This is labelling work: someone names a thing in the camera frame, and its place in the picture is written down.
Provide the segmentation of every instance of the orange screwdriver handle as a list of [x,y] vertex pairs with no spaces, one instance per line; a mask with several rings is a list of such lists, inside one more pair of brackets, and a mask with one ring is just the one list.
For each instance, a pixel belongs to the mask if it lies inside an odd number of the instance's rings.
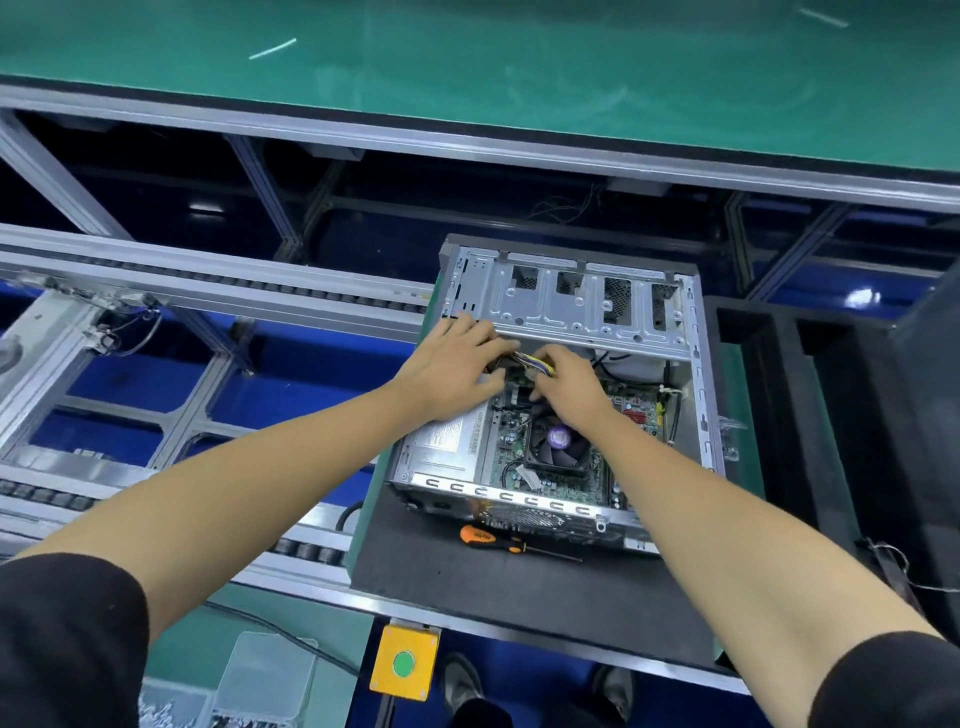
[[486,548],[494,551],[523,553],[526,548],[526,544],[516,537],[512,542],[504,541],[498,539],[490,531],[472,525],[465,525],[460,529],[460,540],[470,548]]

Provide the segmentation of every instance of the plastic container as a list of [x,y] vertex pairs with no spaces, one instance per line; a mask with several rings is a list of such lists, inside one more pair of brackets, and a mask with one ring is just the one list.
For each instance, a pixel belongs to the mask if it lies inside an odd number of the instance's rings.
[[[313,640],[308,644],[317,646]],[[244,632],[213,698],[218,716],[279,725],[300,717],[317,658],[279,635]]]
[[145,677],[138,708],[139,728],[208,728],[213,691]]

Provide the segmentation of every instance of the cpu fan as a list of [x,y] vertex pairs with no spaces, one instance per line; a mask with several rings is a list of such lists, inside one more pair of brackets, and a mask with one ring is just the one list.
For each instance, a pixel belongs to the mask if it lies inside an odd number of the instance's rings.
[[590,443],[564,425],[553,410],[535,408],[530,415],[530,436],[524,465],[559,473],[586,473]]

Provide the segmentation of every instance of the green button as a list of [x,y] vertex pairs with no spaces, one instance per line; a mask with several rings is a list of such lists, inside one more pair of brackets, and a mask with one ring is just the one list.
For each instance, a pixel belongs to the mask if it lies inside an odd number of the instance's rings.
[[414,656],[404,650],[403,652],[398,652],[396,657],[394,657],[394,675],[397,677],[410,677],[410,674],[414,671]]

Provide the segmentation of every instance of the hand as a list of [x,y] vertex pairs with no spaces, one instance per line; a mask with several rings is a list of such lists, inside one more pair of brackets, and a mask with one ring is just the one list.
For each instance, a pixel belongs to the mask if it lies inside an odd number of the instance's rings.
[[559,344],[547,344],[534,356],[552,363],[557,375],[537,374],[530,399],[546,397],[561,420],[591,439],[589,431],[614,411],[593,366]]
[[433,327],[394,382],[415,388],[428,420],[449,420],[503,389],[504,370],[497,369],[482,382],[480,375],[498,356],[519,346],[518,341],[500,338],[489,321],[474,322],[463,312]]

